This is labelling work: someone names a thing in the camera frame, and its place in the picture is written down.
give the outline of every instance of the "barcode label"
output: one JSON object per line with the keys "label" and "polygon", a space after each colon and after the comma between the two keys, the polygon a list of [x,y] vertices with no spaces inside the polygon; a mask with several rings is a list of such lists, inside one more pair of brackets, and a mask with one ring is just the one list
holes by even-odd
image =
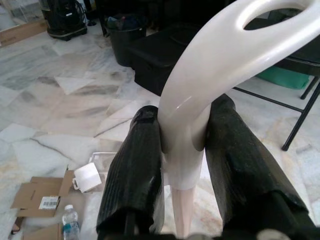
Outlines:
{"label": "barcode label", "polygon": [[42,197],[39,209],[56,209],[58,204],[58,196],[44,196]]}

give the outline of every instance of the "bottle cap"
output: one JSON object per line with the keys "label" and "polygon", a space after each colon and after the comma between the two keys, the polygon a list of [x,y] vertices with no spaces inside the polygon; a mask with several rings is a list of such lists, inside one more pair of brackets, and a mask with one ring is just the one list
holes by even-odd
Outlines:
{"label": "bottle cap", "polygon": [[73,208],[74,208],[74,206],[72,204],[69,204],[64,207],[64,210],[69,210],[69,209],[73,209]]}

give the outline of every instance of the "vacuum cleaner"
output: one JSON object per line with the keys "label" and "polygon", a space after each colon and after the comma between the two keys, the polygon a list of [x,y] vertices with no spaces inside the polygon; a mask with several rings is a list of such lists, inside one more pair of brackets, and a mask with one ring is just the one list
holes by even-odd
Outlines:
{"label": "vacuum cleaner", "polygon": [[51,37],[69,41],[87,33],[85,11],[77,0],[39,0],[39,3]]}

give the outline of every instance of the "plastic water bottle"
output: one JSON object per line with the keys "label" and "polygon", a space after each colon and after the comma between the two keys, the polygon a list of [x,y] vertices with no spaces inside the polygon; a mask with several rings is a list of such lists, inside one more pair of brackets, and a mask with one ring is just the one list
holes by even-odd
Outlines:
{"label": "plastic water bottle", "polygon": [[64,215],[62,216],[63,223],[63,239],[64,240],[79,240],[79,223],[78,213],[73,205],[64,207]]}

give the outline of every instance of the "black machine base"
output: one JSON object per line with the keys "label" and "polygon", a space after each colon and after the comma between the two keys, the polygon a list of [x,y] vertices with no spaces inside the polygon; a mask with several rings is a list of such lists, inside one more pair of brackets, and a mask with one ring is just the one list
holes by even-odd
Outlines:
{"label": "black machine base", "polygon": [[64,41],[69,41],[71,38],[79,36],[79,35],[85,35],[87,33],[88,29],[85,24],[80,26],[78,29],[75,29],[73,31],[67,31],[67,30],[52,30],[51,28],[47,29],[47,33],[50,35],[50,37],[54,39],[60,39]]}

